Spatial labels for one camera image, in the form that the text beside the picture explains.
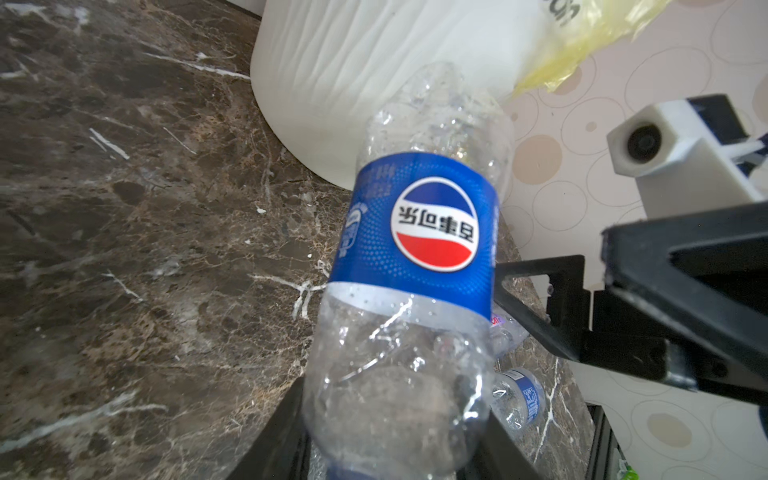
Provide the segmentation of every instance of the empty bottle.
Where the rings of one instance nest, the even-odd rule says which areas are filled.
[[[451,64],[419,70],[369,121],[304,386],[305,423],[334,471],[427,479],[472,456],[492,399],[514,138]]]
[[[514,439],[547,408],[547,397],[536,377],[528,370],[514,368],[496,374],[491,409]]]
[[[496,302],[491,310],[491,348],[498,358],[517,349],[528,338],[528,331]]]

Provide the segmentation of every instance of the red logo section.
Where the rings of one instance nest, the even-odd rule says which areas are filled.
[[[475,206],[459,185],[442,177],[410,184],[395,202],[390,226],[402,254],[429,270],[461,270],[477,253]]]

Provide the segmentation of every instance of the green object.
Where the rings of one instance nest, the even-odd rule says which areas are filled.
[[[624,474],[621,480],[640,480],[640,476],[632,469],[632,467],[627,465],[627,473]]]

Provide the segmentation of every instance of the textured white bin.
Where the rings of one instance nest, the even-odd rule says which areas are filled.
[[[351,189],[365,122],[434,61],[497,99],[543,39],[536,0],[270,0],[253,49],[267,123],[310,170]]]

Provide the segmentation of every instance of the brown marble countertop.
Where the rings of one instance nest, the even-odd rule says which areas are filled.
[[[257,18],[35,0],[0,25],[0,478],[223,478],[303,371],[349,192],[261,116]],[[567,366],[531,339],[505,362],[551,397],[521,448],[583,478]]]

